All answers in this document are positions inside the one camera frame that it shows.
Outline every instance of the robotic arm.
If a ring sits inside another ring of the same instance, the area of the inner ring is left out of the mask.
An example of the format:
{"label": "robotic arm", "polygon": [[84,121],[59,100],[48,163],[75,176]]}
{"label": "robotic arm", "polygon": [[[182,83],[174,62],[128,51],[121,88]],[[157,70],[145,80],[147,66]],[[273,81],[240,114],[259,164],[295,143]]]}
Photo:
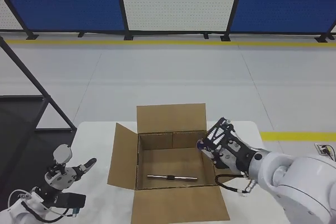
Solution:
{"label": "robotic arm", "polygon": [[[66,163],[72,158],[72,151],[66,144],[59,146],[53,155],[55,164],[48,168],[44,183],[34,187],[31,193],[16,190],[25,192],[25,194],[21,194],[20,199],[14,205],[8,204],[8,209],[0,212],[0,224],[53,223],[64,216],[76,217],[80,208],[85,206],[85,195],[62,193],[62,190],[80,180],[82,175],[93,167],[97,159],[92,158],[84,165],[66,167]],[[66,208],[66,211],[60,214],[52,211],[50,207]],[[73,209],[72,214],[66,214],[69,209]],[[46,220],[45,216],[49,212],[56,213],[59,217],[54,220]]]}
{"label": "robotic arm", "polygon": [[217,176],[216,183],[225,189],[249,193],[259,184],[283,207],[292,224],[336,224],[336,162],[318,155],[293,157],[252,148],[225,118],[197,147],[217,169],[229,168],[233,175],[228,176],[250,180],[245,190],[238,190],[221,184]]}

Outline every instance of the cardboard box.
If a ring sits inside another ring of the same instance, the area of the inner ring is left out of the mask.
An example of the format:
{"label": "cardboard box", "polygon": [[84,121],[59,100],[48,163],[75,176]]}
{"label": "cardboard box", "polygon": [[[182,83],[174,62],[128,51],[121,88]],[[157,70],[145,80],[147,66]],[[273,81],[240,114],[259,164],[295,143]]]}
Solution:
{"label": "cardboard box", "polygon": [[[138,106],[137,130],[116,124],[108,176],[108,184],[135,190],[131,223],[229,220],[214,182],[217,171],[195,147],[207,130],[205,104]],[[198,180],[148,179],[148,174]]]}

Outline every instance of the power outlet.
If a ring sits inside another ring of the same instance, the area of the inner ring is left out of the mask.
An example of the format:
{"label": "power outlet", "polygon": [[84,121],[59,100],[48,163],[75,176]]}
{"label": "power outlet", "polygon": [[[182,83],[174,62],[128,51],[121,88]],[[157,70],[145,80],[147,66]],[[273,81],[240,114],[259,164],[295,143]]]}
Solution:
{"label": "power outlet", "polygon": [[323,151],[323,150],[328,150],[330,152],[331,157],[334,157],[334,152],[330,146],[327,146],[325,144],[315,143],[315,148],[318,151],[318,154],[321,156],[329,156],[327,153]]}

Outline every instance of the floor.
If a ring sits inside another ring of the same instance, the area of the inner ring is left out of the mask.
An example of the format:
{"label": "floor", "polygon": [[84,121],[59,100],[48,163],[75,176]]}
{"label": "floor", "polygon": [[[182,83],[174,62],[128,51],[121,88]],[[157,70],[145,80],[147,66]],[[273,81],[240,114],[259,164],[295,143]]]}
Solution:
{"label": "floor", "polygon": [[[284,41],[285,38],[238,36],[232,40]],[[315,40],[291,37],[289,41]],[[84,121],[135,121],[137,105],[204,102],[208,120],[222,116],[252,120],[262,132],[336,132],[336,48],[11,47],[75,125]],[[17,94],[38,94],[38,91],[0,50],[0,95]],[[39,127],[66,125],[49,108]],[[336,142],[329,144],[336,150]],[[316,153],[314,142],[265,142],[265,145],[267,149],[278,147],[290,155]]]}

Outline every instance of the white table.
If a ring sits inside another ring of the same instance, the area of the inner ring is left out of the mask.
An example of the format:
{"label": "white table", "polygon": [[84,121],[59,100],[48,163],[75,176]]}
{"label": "white table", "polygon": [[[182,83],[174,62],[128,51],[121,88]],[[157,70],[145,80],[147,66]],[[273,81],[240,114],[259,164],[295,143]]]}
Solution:
{"label": "white table", "polygon": [[[137,131],[136,122],[120,122],[120,124],[132,131]],[[255,123],[233,122],[233,124],[239,137],[246,143],[256,148],[264,148]],[[114,132],[115,122],[83,122],[78,127],[72,144],[73,157],[68,166],[84,164],[92,157],[97,158],[97,163],[90,172],[68,190],[68,192],[86,194],[85,207],[77,218],[62,218],[57,223],[130,223],[134,191],[107,185]],[[228,182],[229,186],[239,189],[245,188],[247,184],[248,181],[243,178]],[[239,196],[223,188],[221,190],[231,220],[211,223],[289,223],[282,207],[259,186],[256,186],[247,197]],[[54,217],[57,216],[50,214],[47,219]]]}

